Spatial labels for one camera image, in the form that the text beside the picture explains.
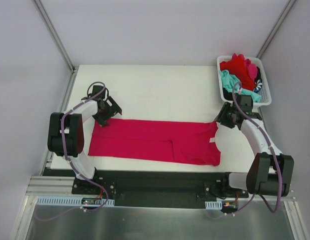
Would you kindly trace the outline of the white plastic laundry basket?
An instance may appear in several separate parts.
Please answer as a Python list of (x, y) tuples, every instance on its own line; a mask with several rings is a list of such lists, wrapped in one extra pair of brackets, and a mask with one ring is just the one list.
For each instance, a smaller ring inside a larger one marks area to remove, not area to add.
[[(225, 98), (223, 97), (223, 93), (222, 93), (222, 83), (221, 83), (221, 77), (219, 76), (219, 71), (220, 71), (220, 66), (219, 64), (222, 61), (229, 61), (231, 60), (232, 55), (221, 55), (217, 58), (217, 71), (218, 71), (218, 79), (219, 79), (219, 88), (220, 88), (220, 95), (223, 101), (225, 102), (231, 102), (231, 101), (227, 101), (225, 100)], [(267, 78), (265, 75), (265, 71), (262, 65), (262, 62), (260, 59), (255, 58), (255, 57), (245, 57), (246, 59), (250, 59), (251, 62), (253, 64), (255, 64), (257, 66), (258, 69), (258, 74), (256, 78), (262, 78), (262, 82), (263, 82), (263, 87), (262, 89), (258, 92), (259, 95), (261, 95), (261, 101), (260, 102), (254, 102), (254, 107), (258, 108), (260, 106), (267, 106), (269, 104), (271, 104), (271, 95), (270, 95), (270, 90), (269, 90), (269, 86), (268, 86), (268, 82), (267, 82)]]

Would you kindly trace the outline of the magenta pink t shirt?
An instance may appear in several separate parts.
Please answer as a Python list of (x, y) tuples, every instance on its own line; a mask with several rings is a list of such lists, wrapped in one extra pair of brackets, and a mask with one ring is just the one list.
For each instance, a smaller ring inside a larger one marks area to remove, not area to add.
[(94, 157), (140, 159), (200, 166), (218, 166), (216, 122), (110, 119), (95, 124), (89, 147)]

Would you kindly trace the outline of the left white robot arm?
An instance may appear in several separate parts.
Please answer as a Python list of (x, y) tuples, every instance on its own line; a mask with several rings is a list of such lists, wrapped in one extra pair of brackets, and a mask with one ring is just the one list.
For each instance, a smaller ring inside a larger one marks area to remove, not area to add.
[(101, 127), (122, 109), (109, 95), (101, 81), (89, 85), (86, 96), (70, 110), (50, 115), (48, 150), (62, 157), (75, 172), (76, 178), (84, 180), (83, 189), (91, 195), (100, 190), (100, 182), (94, 178), (93, 167), (84, 152), (84, 122), (93, 118)]

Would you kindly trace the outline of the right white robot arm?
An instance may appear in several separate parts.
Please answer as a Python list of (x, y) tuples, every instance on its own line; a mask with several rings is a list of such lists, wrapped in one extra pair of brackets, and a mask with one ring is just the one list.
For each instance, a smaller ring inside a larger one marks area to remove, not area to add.
[(253, 112), (249, 95), (234, 95), (232, 103), (225, 102), (215, 121), (230, 129), (238, 129), (247, 138), (254, 160), (247, 173), (226, 172), (220, 192), (232, 197), (239, 190), (250, 194), (285, 197), (289, 193), (294, 167), (292, 156), (283, 154), (271, 141), (259, 113)]

